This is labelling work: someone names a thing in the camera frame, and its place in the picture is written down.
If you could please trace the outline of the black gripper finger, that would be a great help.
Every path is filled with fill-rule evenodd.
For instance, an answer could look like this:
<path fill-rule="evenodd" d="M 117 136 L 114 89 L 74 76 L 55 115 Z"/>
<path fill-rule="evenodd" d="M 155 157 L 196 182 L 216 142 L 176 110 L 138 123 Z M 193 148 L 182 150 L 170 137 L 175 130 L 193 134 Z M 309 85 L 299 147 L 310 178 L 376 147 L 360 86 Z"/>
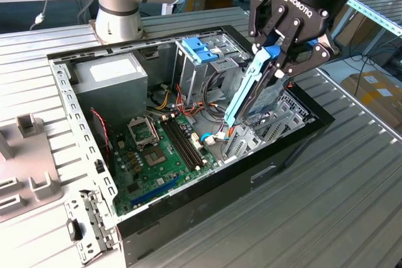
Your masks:
<path fill-rule="evenodd" d="M 282 18 L 275 24 L 275 30 L 283 35 L 274 66 L 275 76 L 293 77 L 328 62 L 339 54 L 327 31 L 328 22 L 320 18 L 318 21 L 305 18 Z M 297 63 L 296 58 L 302 49 L 313 42 L 310 56 Z"/>
<path fill-rule="evenodd" d="M 248 33 L 254 38 L 256 48 L 274 45 L 280 37 L 281 52 L 287 53 L 285 21 L 288 5 L 285 0 L 251 0 Z"/>

